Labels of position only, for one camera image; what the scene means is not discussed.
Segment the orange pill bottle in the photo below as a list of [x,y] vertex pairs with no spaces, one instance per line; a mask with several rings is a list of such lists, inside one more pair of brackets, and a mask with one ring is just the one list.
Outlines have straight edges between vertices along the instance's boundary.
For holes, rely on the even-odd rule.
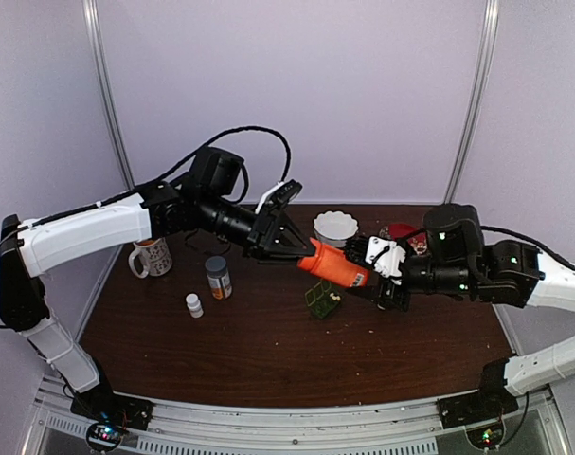
[[311,238],[314,254],[297,261],[297,266],[320,279],[345,288],[361,287],[367,284],[369,271],[350,262],[344,252],[334,246]]

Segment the green weekly pill organizer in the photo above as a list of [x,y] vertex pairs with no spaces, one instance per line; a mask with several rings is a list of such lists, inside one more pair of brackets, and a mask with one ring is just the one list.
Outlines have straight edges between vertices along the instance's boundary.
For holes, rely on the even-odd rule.
[[327,318],[340,304],[340,301],[333,301],[330,294],[334,293],[341,297],[338,289],[329,281],[320,280],[305,293],[307,308],[315,319]]

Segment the grey lid pill bottle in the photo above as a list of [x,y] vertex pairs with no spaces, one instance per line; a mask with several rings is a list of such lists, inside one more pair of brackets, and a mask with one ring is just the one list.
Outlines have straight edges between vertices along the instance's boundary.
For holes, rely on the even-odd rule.
[[232,283],[230,280],[226,259],[223,256],[211,256],[205,262],[207,281],[216,300],[226,300],[231,297]]

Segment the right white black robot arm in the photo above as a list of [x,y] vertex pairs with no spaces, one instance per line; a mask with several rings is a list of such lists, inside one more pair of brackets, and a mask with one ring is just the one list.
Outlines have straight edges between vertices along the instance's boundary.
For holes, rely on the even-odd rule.
[[[575,313],[575,264],[529,236],[503,229],[504,239],[488,245],[471,205],[445,204],[422,219],[423,255],[407,236],[386,240],[358,236],[346,242],[348,261],[374,272],[378,281],[355,294],[382,308],[407,310],[414,294],[469,298],[523,309],[552,307]],[[506,397],[521,396],[558,379],[575,375],[575,336],[528,355],[484,367],[470,411],[491,417]]]

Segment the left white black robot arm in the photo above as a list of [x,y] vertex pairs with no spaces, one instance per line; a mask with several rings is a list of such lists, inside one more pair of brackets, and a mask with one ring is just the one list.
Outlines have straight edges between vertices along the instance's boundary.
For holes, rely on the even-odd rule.
[[110,203],[44,219],[20,221],[11,215],[3,220],[0,319],[37,348],[100,421],[117,416],[119,399],[101,366],[47,306],[41,275],[109,247],[195,229],[240,246],[244,256],[261,263],[294,264],[313,256],[312,242],[284,211],[302,189],[295,180],[280,184],[256,209],[226,200],[243,164],[229,151],[204,146],[195,152],[190,169],[170,183],[147,184]]

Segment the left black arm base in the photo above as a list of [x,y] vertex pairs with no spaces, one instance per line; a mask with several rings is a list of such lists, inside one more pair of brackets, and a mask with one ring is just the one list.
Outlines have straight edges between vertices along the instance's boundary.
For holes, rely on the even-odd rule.
[[85,442],[95,452],[107,454],[118,448],[130,429],[146,430],[152,419],[153,402],[114,392],[105,371],[94,359],[99,383],[91,390],[72,393],[73,414],[93,420],[85,431]]

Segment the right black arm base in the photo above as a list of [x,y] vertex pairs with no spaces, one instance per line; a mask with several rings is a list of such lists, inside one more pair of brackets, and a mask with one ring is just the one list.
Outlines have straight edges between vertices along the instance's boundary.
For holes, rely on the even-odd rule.
[[475,391],[442,398],[437,407],[444,429],[465,427],[473,448],[489,452],[506,441],[504,417],[518,410],[517,399],[506,390],[508,358],[487,364]]

